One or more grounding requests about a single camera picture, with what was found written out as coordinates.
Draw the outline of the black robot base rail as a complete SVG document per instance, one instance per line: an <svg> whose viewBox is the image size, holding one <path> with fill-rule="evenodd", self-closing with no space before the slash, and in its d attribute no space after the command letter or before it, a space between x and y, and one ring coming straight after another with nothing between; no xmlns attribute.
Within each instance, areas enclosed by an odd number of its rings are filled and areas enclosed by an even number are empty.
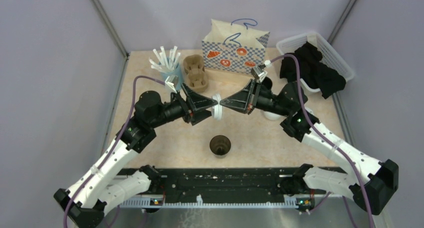
<svg viewBox="0 0 424 228"><path fill-rule="evenodd" d="M269 209L306 206L325 195L305 186L291 188L293 167L160 168L161 177L148 191L129 198L122 208L155 212L167 209Z"/></svg>

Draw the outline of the white wrapped straws bundle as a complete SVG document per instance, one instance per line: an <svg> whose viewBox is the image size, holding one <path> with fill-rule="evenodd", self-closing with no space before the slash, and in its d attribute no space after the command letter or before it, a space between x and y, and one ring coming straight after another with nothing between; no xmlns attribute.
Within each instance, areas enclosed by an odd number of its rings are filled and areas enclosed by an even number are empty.
<svg viewBox="0 0 424 228"><path fill-rule="evenodd" d="M161 73L171 73L177 70L180 66L181 53L178 51L178 47L174 46L167 53L163 46L160 47L160 52L156 49L152 50L157 62L149 58L150 67Z"/></svg>

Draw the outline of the checkered paper takeout bag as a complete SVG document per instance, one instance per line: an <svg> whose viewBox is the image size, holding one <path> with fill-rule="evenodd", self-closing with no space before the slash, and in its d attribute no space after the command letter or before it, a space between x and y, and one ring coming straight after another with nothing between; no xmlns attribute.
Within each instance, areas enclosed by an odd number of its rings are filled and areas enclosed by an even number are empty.
<svg viewBox="0 0 424 228"><path fill-rule="evenodd" d="M201 41L204 66L208 69L249 75L264 62L270 32L258 30L252 18L231 22L212 19L210 32Z"/></svg>

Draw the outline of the white plastic basket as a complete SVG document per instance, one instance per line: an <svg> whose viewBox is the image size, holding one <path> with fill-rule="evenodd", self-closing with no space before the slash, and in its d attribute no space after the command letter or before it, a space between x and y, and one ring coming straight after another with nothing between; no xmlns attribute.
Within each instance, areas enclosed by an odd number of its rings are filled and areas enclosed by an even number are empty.
<svg viewBox="0 0 424 228"><path fill-rule="evenodd" d="M306 94L320 93L327 99L355 77L353 69L319 33L285 38L277 42L276 48L281 54L298 59L300 84Z"/></svg>

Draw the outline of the stack of black cups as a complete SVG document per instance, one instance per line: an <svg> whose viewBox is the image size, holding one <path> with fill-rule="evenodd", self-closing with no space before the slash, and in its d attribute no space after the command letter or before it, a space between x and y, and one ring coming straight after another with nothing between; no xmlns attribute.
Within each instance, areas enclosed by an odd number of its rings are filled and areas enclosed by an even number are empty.
<svg viewBox="0 0 424 228"><path fill-rule="evenodd" d="M263 81L262 81L262 85L263 85L266 89L271 90L271 89L272 89L272 87L273 87L273 82L272 82L272 80L271 80L269 77L265 77L265 78L263 79Z"/></svg>

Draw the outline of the blue straw holder cup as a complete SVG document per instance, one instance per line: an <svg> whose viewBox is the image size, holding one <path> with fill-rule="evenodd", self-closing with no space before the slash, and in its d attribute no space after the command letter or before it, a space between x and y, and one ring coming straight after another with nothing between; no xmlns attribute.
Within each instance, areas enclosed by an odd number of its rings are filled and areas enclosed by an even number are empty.
<svg viewBox="0 0 424 228"><path fill-rule="evenodd" d="M173 71L170 72L161 72L160 71L160 75L162 77L162 79L165 81L169 76L171 75L175 75L176 77L178 77L178 83L176 84L175 89L177 91L180 91L182 88L182 83L184 82L184 76L182 73L182 69L181 69L181 65L180 63L176 64L176 68Z"/></svg>

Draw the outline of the black cloth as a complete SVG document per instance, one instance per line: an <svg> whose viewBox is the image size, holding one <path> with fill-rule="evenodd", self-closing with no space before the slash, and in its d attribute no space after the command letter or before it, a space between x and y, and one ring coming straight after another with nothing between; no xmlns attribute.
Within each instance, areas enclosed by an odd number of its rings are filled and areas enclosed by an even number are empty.
<svg viewBox="0 0 424 228"><path fill-rule="evenodd" d="M346 87L346 79L338 71L322 63L322 53L309 42L291 55L299 61L300 78L311 89L320 89L324 99Z"/></svg>

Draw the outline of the cardboard cup carrier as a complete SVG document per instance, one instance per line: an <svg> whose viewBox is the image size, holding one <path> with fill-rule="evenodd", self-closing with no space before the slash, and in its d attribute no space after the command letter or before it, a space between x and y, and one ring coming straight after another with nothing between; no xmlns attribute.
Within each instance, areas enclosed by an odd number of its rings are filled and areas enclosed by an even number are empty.
<svg viewBox="0 0 424 228"><path fill-rule="evenodd" d="M185 57L183 68L186 75L185 83L191 90L202 93L208 88L209 80L202 55L193 54Z"/></svg>

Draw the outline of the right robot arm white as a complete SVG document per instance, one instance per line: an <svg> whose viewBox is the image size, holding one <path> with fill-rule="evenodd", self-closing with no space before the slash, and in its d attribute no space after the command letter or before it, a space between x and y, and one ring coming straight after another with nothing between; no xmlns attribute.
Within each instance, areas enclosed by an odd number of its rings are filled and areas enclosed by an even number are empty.
<svg viewBox="0 0 424 228"><path fill-rule="evenodd" d="M251 79L242 90L221 100L220 105L242 114L259 109L284 116L280 126L289 137L314 148L342 169L336 172L303 164L294 175L293 188L297 193L328 191L351 199L372 215L380 215L398 190L398 164L371 157L335 135L306 110L307 100L297 82L287 83L276 95Z"/></svg>

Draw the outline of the stack of white lids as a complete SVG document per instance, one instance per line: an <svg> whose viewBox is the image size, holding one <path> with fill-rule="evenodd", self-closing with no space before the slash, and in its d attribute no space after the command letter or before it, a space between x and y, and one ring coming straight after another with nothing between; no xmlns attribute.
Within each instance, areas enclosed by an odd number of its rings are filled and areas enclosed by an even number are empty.
<svg viewBox="0 0 424 228"><path fill-rule="evenodd" d="M276 121L276 120L279 120L280 118L283 117L282 115L272 113L272 112L268 112L268 111L264 111L263 115L266 119L268 119L270 121Z"/></svg>

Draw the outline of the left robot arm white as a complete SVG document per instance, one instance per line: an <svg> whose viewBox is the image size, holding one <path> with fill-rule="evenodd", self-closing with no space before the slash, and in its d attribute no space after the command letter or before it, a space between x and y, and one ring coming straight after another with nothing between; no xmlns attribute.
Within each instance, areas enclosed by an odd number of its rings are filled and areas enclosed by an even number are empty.
<svg viewBox="0 0 424 228"><path fill-rule="evenodd" d="M144 165L120 183L111 181L124 165L139 155L156 135L155 128L183 119L196 125L212 116L210 108L218 101L181 86L162 102L158 92L149 90L132 102L130 117L99 160L69 188L60 188L54 199L64 210L64 222L72 220L79 228L95 228L115 207L136 194L154 195L160 190L160 173Z"/></svg>

